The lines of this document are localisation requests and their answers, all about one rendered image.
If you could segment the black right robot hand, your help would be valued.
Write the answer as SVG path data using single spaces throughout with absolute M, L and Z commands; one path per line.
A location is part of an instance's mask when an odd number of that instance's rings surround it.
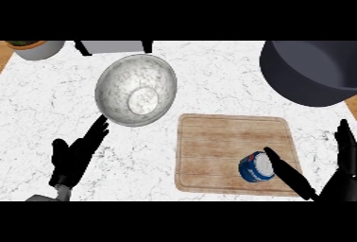
M 306 200 L 357 201 L 357 140 L 346 119 L 341 120 L 336 139 L 340 151 L 338 169 L 324 186 L 321 194 L 316 193 L 306 177 L 281 159 L 274 149 L 265 148 L 275 174 Z

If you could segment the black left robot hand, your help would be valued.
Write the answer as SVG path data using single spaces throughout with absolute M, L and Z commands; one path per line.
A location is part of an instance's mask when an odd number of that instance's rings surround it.
M 85 137 L 79 138 L 73 145 L 61 138 L 54 141 L 52 164 L 55 170 L 49 181 L 51 186 L 64 185 L 73 188 L 79 184 L 91 164 L 92 155 L 110 133 L 108 126 L 108 118 L 101 115 Z

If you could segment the blue can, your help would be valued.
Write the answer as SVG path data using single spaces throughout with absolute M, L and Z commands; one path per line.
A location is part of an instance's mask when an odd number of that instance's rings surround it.
M 240 173 L 248 182 L 268 182 L 275 177 L 269 156 L 263 151 L 256 151 L 241 160 Z

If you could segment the wooden cutting board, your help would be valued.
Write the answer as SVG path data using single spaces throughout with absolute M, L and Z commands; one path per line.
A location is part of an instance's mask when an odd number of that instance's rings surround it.
M 294 169 L 300 161 L 288 121 L 281 117 L 191 114 L 179 117 L 176 187 L 185 192 L 293 197 L 279 178 L 248 182 L 240 161 L 271 147 Z

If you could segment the grey plant pot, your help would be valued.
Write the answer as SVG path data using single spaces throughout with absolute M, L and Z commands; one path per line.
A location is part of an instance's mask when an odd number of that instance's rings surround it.
M 24 60 L 42 61 L 58 54 L 64 48 L 64 41 L 39 41 L 24 46 L 8 43 L 8 46 Z

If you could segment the dark grey pot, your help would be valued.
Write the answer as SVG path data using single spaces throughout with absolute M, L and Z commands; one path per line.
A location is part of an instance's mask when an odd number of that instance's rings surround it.
M 291 102 L 328 107 L 357 95 L 357 41 L 266 41 L 260 67 Z

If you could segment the silver metal bowl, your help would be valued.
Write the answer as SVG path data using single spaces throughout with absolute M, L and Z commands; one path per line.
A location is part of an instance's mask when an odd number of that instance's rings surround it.
M 154 123 L 167 113 L 178 93 L 178 77 L 157 56 L 136 54 L 117 60 L 95 88 L 99 111 L 126 127 Z

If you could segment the grey appliance with black legs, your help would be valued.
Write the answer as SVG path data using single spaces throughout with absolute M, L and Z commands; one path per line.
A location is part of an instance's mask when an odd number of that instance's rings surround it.
M 153 52 L 153 41 L 76 41 L 76 48 L 85 56 L 104 53 Z

